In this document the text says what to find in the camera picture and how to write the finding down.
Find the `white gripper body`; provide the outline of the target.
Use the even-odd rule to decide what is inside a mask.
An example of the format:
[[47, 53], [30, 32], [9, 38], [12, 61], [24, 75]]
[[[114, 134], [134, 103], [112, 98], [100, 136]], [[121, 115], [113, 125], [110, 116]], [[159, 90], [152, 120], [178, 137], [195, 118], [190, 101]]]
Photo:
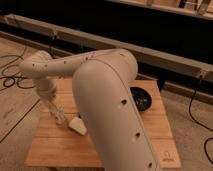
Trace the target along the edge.
[[33, 80], [37, 94], [43, 98], [52, 100], [56, 95], [56, 86], [49, 78], [39, 78]]

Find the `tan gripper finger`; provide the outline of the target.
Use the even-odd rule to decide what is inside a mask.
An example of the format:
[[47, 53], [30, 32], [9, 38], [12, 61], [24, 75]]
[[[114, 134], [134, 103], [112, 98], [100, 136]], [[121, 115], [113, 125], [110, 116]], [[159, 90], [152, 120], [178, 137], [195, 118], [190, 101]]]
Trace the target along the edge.
[[55, 95], [50, 95], [50, 96], [44, 96], [42, 98], [45, 106], [49, 109], [49, 110], [57, 110], [58, 109], [58, 102], [56, 99]]

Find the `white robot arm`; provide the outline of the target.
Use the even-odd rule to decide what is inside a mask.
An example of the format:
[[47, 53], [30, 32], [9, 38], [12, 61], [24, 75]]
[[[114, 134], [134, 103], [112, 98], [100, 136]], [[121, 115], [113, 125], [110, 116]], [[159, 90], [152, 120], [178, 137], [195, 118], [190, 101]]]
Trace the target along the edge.
[[126, 49], [107, 49], [53, 59], [38, 51], [19, 64], [38, 96], [61, 124], [54, 77], [72, 80], [73, 97], [105, 171], [162, 171], [132, 97], [138, 71]]

